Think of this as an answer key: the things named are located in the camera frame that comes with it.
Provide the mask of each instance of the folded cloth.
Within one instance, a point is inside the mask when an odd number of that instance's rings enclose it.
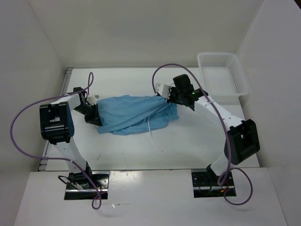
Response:
[[[138,134],[164,128],[169,120],[177,120],[177,106],[166,103],[163,97],[110,97],[98,100],[102,126],[99,133],[116,135]]]

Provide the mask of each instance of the white wall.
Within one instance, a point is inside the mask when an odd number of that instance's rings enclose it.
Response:
[[[251,93],[242,99],[256,121],[261,166],[271,167],[289,226],[300,225],[301,10],[294,0],[265,0],[239,51]]]
[[[0,1],[0,225],[13,225],[31,170],[37,161],[11,144],[9,126],[27,104],[60,91],[64,68],[26,0]],[[41,155],[38,106],[17,121],[16,140]]]
[[[29,0],[65,66],[198,65],[236,52],[261,0]]]

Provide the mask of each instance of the blue garment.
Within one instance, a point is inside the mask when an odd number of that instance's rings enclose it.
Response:
[[[129,135],[160,129],[168,125],[169,120],[177,120],[177,106],[166,103],[163,97],[110,97],[97,101],[98,112],[103,126],[99,133]]]

